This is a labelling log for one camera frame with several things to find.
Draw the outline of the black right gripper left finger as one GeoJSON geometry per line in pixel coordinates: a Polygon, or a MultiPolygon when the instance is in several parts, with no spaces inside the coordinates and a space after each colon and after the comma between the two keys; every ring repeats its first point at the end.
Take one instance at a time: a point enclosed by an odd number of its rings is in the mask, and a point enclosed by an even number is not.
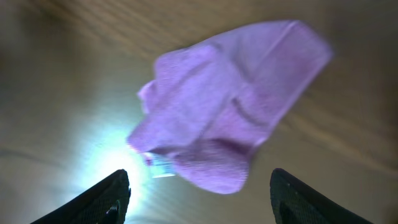
{"type": "Polygon", "coordinates": [[[119,169],[32,224],[123,224],[130,196],[127,172],[119,169]]]}

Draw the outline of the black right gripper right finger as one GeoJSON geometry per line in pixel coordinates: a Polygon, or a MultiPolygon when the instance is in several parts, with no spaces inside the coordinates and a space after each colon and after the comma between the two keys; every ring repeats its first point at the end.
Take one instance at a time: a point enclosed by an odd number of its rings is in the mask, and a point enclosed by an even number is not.
{"type": "Polygon", "coordinates": [[[270,196],[276,224],[371,224],[281,168],[272,171],[270,196]]]}

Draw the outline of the purple cloth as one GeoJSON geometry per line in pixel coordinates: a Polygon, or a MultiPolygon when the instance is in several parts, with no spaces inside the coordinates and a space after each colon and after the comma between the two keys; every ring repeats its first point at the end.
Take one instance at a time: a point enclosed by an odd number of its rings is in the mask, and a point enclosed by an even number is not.
{"type": "Polygon", "coordinates": [[[301,21],[250,24],[163,54],[127,141],[199,188],[238,192],[258,147],[331,57],[301,21]]]}

